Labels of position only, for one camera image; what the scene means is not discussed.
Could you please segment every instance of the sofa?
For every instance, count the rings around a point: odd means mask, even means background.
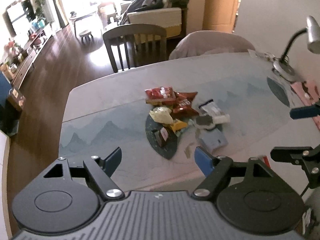
[[[132,1],[121,1],[121,14],[125,12]],[[145,23],[164,27],[167,30],[167,38],[184,38],[187,27],[187,8],[163,8],[142,12],[128,13],[131,24]]]

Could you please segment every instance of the white logo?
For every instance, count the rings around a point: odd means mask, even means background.
[[[162,195],[161,193],[159,193],[158,195],[155,195],[155,197],[156,197],[157,199],[159,199],[159,198],[162,198],[163,195]]]

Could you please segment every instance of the ribbed gray surface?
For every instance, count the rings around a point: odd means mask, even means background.
[[[98,218],[64,236],[22,232],[16,240],[243,240],[303,239],[294,231],[279,236],[254,236],[230,226],[210,202],[193,200],[186,192],[133,191],[108,203]]]

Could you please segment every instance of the television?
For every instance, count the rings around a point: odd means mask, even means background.
[[[16,35],[27,33],[30,22],[36,18],[30,0],[18,2],[9,7],[6,12]]]

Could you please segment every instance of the dining table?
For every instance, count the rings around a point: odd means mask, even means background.
[[[274,162],[270,151],[276,146],[315,147],[320,132],[311,118],[290,118],[290,109],[303,104],[272,68],[272,62],[248,53],[221,53],[159,62],[83,84],[69,94],[59,156],[82,167],[84,156],[107,156],[120,147],[122,161],[111,179],[123,191],[192,190],[204,179],[194,160],[200,145],[196,128],[181,134],[170,160],[156,153],[146,136],[153,107],[145,102],[145,90],[170,86],[177,92],[197,91],[192,102],[196,110],[213,99],[230,115],[230,123],[222,124],[228,145],[212,155],[236,162],[265,155],[271,168],[300,194],[308,184],[301,166]]]

